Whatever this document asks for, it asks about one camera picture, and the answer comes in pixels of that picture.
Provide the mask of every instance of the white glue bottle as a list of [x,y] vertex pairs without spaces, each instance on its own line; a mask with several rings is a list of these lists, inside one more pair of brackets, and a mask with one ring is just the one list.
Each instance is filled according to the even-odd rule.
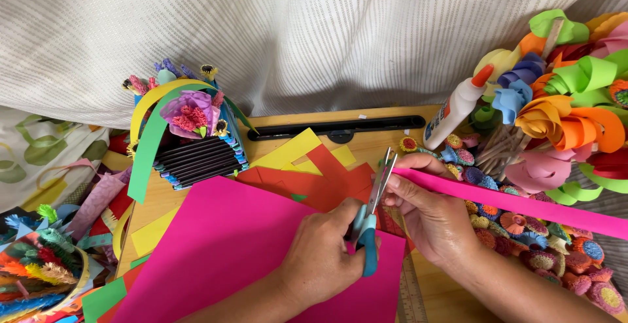
[[466,79],[456,87],[443,103],[443,107],[425,126],[423,145],[426,149],[436,149],[473,112],[477,100],[486,91],[486,81],[493,73],[493,69],[493,64],[488,64],[475,77]]

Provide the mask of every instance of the paper rose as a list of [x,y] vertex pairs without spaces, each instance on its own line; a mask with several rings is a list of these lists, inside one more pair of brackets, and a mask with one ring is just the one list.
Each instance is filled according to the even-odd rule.
[[548,138],[558,143],[563,135],[561,118],[569,116],[573,98],[554,95],[536,99],[519,111],[514,125],[521,127],[523,133],[537,139]]
[[212,96],[200,91],[181,91],[181,96],[166,103],[160,116],[170,125],[170,133],[189,139],[201,139],[214,130],[220,109],[212,105]]
[[513,125],[517,113],[532,100],[532,88],[523,80],[511,82],[508,88],[496,88],[492,106],[502,111],[503,123]]

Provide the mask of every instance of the forearm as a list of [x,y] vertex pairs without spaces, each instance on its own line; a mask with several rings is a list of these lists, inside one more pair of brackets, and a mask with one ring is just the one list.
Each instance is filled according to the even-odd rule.
[[273,273],[178,323],[283,323],[303,311]]
[[572,292],[483,248],[444,271],[507,323],[617,322]]

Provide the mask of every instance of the wooden table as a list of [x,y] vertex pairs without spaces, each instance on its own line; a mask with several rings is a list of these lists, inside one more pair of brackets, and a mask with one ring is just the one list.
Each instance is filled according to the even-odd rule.
[[[440,105],[427,105],[420,107],[390,107],[339,112],[291,114],[284,116],[256,117],[251,118],[251,122],[256,127],[287,123],[330,122],[357,119],[360,114],[364,114],[367,118],[418,114],[429,121],[439,108]],[[240,131],[244,138],[244,148],[247,152],[249,162],[261,158],[288,141],[287,139],[279,139],[251,142],[246,138],[248,128],[240,124]],[[422,140],[422,133],[422,129],[410,130],[410,136],[415,138],[419,143]],[[353,140],[347,145],[349,145],[357,162],[347,168],[352,170],[354,167],[368,162],[371,167],[376,170],[382,150],[385,150],[388,146],[392,146],[396,152],[402,153],[399,147],[399,141],[404,136],[403,131],[356,133]],[[320,139],[329,150],[341,147],[340,144],[331,142],[326,136],[322,136]],[[133,233],[166,214],[176,206],[180,206],[187,193],[187,190],[174,191],[170,184],[161,179],[159,173],[153,170],[148,182],[145,203],[143,205],[135,205],[126,233]],[[412,258],[415,263],[415,268],[417,268],[418,282],[430,323],[501,322],[500,319],[488,311],[475,297],[460,287],[458,283],[453,281],[443,271],[428,262],[416,250],[412,252]],[[133,242],[131,240],[127,241],[125,238],[122,247],[122,258],[120,259],[116,273],[117,277],[129,271],[130,263],[137,259],[139,259],[139,256],[135,251]],[[628,322],[628,314],[624,312],[621,321]]]

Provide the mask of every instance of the wooden ruler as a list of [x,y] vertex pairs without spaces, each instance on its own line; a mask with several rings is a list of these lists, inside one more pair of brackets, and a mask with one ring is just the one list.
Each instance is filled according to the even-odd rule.
[[[406,225],[403,222],[403,216],[399,209],[382,206],[378,210],[382,231],[405,238]],[[427,323],[428,318],[423,305],[423,297],[421,296],[419,281],[414,270],[412,255],[410,255],[410,245],[407,242],[405,254],[401,279],[399,280],[399,301],[397,303],[397,319],[395,322]]]

